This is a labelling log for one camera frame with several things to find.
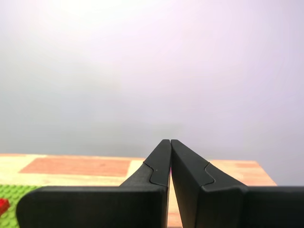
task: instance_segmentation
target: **gray backdrop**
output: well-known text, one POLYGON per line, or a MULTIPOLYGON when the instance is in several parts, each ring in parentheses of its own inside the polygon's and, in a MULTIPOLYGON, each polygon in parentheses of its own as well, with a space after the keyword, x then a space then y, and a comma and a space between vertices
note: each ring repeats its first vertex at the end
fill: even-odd
POLYGON ((0 151, 176 138, 304 184, 304 1, 1 0, 0 151))

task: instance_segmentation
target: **orange patch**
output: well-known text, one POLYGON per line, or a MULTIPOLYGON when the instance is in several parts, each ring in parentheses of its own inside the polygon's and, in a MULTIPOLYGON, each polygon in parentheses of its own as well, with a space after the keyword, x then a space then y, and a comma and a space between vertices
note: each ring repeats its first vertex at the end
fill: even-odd
POLYGON ((236 164, 236 166, 238 167, 238 168, 259 168, 260 166, 259 166, 259 164, 241 164, 241 163, 239 163, 239 164, 236 164))
POLYGON ((130 161, 109 159, 36 158, 20 173, 125 177, 130 161))

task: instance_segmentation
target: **wooden table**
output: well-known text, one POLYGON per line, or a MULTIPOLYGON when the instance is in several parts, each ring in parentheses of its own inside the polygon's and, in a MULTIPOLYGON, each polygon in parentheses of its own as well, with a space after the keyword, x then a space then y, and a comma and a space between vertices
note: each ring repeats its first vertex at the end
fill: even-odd
MULTIPOLYGON (((118 186, 142 164, 143 158, 0 154, 0 184, 118 186)), ((256 161, 213 160, 213 165, 250 186, 276 185, 256 161)), ((180 228, 171 180, 168 227, 180 228)))

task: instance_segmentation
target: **black plastic part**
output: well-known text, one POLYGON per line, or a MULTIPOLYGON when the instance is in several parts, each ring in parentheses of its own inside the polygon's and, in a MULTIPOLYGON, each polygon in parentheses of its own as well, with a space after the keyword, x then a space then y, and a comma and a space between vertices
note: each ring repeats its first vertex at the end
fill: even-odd
POLYGON ((163 140, 119 187, 43 187, 17 205, 20 228, 166 228, 171 145, 163 140), (154 170, 162 170, 151 183, 154 170))
POLYGON ((168 169, 163 164, 171 165, 171 153, 164 153, 164 151, 171 151, 170 140, 162 140, 143 163, 153 169, 151 183, 168 186, 170 168, 168 169))
POLYGON ((248 187, 181 142, 171 145, 184 228, 304 227, 304 187, 248 187))

